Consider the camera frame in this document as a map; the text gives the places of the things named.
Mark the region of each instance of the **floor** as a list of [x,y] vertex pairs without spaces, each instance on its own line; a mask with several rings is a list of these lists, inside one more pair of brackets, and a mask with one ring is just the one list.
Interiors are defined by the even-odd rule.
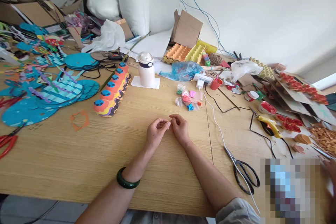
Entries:
[[[8,196],[2,204],[0,217],[2,224],[24,224],[44,214],[55,203],[49,199],[37,199]],[[46,216],[36,224],[72,224],[87,208],[87,204],[59,202]],[[209,224],[215,224],[214,218],[207,218]]]

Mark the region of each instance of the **glue jar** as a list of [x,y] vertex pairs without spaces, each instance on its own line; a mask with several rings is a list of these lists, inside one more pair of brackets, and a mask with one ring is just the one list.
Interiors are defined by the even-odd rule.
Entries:
[[251,102],[251,101],[254,101],[255,99],[257,99],[259,97],[259,95],[258,95],[257,92],[250,91],[250,92],[244,94],[244,97],[247,101]]
[[149,52],[141,52],[138,60],[140,84],[147,88],[152,87],[155,82],[154,58]]

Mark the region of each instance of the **white thermos bottle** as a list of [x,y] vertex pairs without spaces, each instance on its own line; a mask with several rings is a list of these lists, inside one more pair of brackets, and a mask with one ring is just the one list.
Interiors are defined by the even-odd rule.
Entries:
[[140,84],[145,87],[152,87],[155,82],[154,58],[149,52],[141,52],[138,60]]

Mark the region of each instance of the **white plastic bag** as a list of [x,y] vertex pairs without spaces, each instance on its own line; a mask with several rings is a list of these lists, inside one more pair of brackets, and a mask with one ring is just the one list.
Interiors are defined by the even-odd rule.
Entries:
[[125,34],[117,23],[106,20],[100,29],[101,36],[95,37],[90,45],[82,48],[82,53],[90,51],[113,51],[118,47],[125,47]]
[[120,11],[134,35],[149,32],[149,0],[119,0]]
[[244,74],[258,75],[262,70],[261,66],[252,61],[235,61],[231,64],[230,80],[232,83],[236,83]]
[[87,2],[87,8],[97,18],[117,20],[119,16],[117,0],[87,0]]

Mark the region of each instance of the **red-handled scissors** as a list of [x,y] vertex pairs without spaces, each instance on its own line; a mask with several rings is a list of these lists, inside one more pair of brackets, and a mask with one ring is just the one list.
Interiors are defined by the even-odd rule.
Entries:
[[9,143],[9,145],[7,146],[7,148],[5,149],[5,151],[0,154],[0,159],[2,159],[4,156],[7,155],[7,153],[13,149],[16,140],[18,139],[18,136],[16,136],[16,133],[22,129],[24,126],[26,125],[26,123],[22,124],[20,127],[16,128],[12,133],[10,133],[9,135],[3,135],[0,136],[0,149],[2,147],[4,147],[6,144]]

